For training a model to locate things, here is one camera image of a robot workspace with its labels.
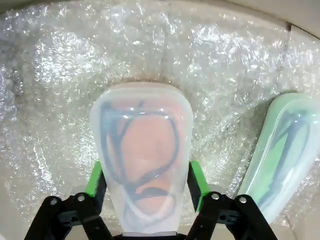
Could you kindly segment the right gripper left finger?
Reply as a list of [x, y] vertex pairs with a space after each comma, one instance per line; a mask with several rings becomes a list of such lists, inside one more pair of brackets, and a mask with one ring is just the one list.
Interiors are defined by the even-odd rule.
[[100, 217], [107, 190], [100, 162], [96, 162], [83, 192], [62, 200], [46, 197], [37, 211], [26, 240], [64, 240], [73, 227], [82, 226], [89, 240], [107, 240], [108, 228]]

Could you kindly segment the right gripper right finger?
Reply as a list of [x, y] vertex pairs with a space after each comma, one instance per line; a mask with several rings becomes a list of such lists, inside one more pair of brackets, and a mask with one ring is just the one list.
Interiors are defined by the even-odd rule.
[[234, 199], [212, 191], [200, 164], [189, 162], [187, 185], [197, 217], [188, 240], [210, 240], [216, 224], [226, 226], [236, 240], [276, 240], [277, 237], [255, 201], [246, 194]]

